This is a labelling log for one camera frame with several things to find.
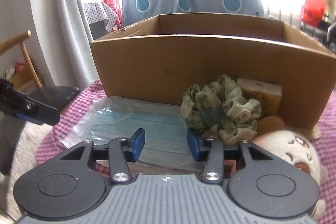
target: wooden chair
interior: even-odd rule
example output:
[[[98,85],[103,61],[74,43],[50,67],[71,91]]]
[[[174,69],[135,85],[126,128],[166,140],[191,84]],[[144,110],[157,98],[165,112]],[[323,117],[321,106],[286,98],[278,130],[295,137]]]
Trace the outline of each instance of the wooden chair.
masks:
[[[16,44],[19,44],[30,77],[37,88],[28,96],[62,112],[62,110],[71,103],[73,98],[77,96],[79,89],[73,86],[43,86],[41,84],[24,43],[24,41],[30,38],[31,35],[30,31],[24,32],[0,43],[0,55],[4,54]]]

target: blue circle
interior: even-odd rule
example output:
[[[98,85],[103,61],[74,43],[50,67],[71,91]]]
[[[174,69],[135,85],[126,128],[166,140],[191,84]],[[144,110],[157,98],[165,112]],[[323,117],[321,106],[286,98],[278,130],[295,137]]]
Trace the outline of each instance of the blue circle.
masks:
[[[242,7],[242,2],[240,0],[223,0],[224,8],[231,13],[238,12]]]
[[[140,12],[147,12],[149,9],[149,0],[136,0],[136,7]]]
[[[178,0],[177,4],[179,8],[185,12],[189,12],[191,10],[190,0]]]

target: red bag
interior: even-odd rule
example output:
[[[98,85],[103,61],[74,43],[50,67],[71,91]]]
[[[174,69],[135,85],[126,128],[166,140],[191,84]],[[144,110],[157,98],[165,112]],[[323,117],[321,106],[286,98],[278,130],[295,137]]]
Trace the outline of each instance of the red bag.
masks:
[[[327,4],[324,0],[304,0],[300,19],[306,24],[317,27],[317,24],[322,20],[326,7]]]

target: white fluffy rug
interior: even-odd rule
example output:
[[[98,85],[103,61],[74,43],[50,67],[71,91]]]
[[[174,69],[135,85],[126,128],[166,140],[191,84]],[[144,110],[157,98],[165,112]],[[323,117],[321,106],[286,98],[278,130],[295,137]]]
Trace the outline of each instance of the white fluffy rug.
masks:
[[[27,122],[21,132],[20,139],[16,145],[9,186],[7,191],[7,212],[18,220],[21,213],[13,197],[13,187],[16,180],[37,165],[35,151],[43,140],[44,136],[52,129],[52,126],[43,124],[41,126]]]

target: gray ribbed plate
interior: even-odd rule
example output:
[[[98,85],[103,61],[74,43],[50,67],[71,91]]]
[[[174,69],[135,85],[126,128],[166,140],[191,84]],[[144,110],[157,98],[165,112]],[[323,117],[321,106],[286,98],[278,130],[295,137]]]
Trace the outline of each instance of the gray ribbed plate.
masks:
[[[139,175],[124,186],[115,186],[106,199],[86,215],[54,224],[317,224],[308,215],[289,220],[261,218],[233,203],[218,185],[195,175]],[[47,221],[21,218],[19,224]]]

